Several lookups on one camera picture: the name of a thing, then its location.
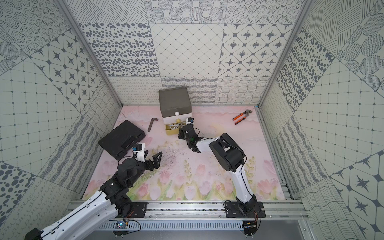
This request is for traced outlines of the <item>yellow bottom drawer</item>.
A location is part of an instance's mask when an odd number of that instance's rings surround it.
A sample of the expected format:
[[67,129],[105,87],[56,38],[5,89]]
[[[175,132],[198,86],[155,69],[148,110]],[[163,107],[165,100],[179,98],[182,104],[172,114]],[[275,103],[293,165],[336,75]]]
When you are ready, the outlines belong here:
[[178,135],[179,134],[179,129],[174,129],[174,130],[171,130],[168,125],[166,125],[166,134],[168,136],[170,135]]

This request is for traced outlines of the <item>white earphones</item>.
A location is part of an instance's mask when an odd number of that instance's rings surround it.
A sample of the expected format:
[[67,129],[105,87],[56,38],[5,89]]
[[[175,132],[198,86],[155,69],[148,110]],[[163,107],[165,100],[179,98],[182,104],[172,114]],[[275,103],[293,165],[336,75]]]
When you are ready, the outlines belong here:
[[171,130],[174,130],[174,129],[180,129],[182,128],[184,125],[183,123],[174,123],[174,124],[169,124],[168,127],[171,129]]

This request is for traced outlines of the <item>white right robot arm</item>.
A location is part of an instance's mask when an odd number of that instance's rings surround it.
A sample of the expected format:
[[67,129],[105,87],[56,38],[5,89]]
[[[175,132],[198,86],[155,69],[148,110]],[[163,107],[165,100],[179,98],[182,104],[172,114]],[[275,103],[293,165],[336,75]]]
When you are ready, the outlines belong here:
[[240,208],[247,212],[258,204],[256,195],[246,180],[247,156],[227,133],[218,138],[203,138],[195,132],[193,124],[188,124],[179,129],[178,138],[185,140],[188,148],[193,152],[211,152],[216,157],[220,166],[231,175]]

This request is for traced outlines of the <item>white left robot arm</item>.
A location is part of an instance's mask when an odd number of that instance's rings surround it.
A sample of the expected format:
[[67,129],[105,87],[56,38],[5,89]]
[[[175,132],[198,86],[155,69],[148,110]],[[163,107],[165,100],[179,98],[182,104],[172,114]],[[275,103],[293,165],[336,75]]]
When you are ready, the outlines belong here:
[[139,154],[124,159],[115,174],[92,197],[43,230],[30,230],[25,239],[82,240],[109,220],[132,216],[135,209],[127,193],[145,171],[160,167],[162,155],[159,152],[152,156],[152,160],[143,162],[137,160]]

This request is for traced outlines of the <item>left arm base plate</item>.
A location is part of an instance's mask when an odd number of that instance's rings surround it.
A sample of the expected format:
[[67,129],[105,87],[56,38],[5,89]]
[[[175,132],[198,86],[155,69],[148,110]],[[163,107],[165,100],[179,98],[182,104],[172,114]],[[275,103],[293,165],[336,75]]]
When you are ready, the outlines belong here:
[[143,219],[146,215],[148,202],[131,202],[125,205],[120,213],[124,219]]

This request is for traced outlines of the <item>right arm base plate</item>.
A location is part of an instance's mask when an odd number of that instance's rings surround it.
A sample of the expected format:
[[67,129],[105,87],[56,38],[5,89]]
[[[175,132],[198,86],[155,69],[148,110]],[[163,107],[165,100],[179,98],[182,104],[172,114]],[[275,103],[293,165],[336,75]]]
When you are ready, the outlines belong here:
[[223,203],[227,218],[265,218],[265,208],[262,202],[256,202],[251,199],[247,203],[242,203],[238,200],[226,200]]

